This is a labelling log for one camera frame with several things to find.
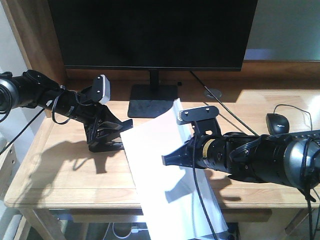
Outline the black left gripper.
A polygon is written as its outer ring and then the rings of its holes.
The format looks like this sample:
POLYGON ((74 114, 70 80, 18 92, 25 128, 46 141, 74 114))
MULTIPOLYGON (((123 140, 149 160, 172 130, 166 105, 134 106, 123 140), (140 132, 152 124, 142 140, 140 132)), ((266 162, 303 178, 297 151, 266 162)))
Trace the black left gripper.
POLYGON ((91 152, 123 150, 122 142, 101 141, 118 138, 121 132, 133 127, 132 119, 121 121, 106 105, 94 102, 83 92, 67 90, 63 86, 54 92, 52 120, 59 125, 65 125, 70 120, 83 123, 88 149, 91 152))

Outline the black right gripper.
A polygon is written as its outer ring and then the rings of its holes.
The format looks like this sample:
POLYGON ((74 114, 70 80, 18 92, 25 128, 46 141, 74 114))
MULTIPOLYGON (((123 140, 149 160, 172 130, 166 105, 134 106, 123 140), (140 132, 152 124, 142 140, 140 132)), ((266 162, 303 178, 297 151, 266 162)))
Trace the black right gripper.
POLYGON ((192 138, 186 144, 176 149, 168 155, 162 156, 162 163, 165 166, 185 166, 198 169, 212 169, 215 171, 226 172, 226 142, 222 138, 208 139, 202 142, 193 154, 195 140, 192 138))

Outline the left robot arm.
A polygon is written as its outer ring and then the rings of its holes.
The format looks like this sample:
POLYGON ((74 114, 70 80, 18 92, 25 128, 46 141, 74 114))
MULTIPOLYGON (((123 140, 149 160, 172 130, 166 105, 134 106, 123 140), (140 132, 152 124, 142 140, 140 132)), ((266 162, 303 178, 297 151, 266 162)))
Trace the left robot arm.
POLYGON ((7 117, 18 107, 39 106, 50 110, 52 115, 81 122, 88 149, 94 153, 122 150, 123 144, 115 139, 133 127, 131 119, 119 120, 105 105, 110 95, 110 82, 104 74, 82 91, 68 90, 36 70, 27 70, 16 77, 8 71, 0 75, 1 115, 7 117))

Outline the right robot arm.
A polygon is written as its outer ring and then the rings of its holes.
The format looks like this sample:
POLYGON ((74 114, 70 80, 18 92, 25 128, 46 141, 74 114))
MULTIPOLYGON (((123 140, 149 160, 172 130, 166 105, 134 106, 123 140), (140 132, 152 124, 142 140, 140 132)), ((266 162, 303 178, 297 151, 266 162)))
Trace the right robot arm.
POLYGON ((224 172, 240 182, 293 187, 315 202, 310 191, 320 183, 320 137, 315 131, 275 136, 236 132, 195 135, 164 155, 162 162, 165 166, 224 172))

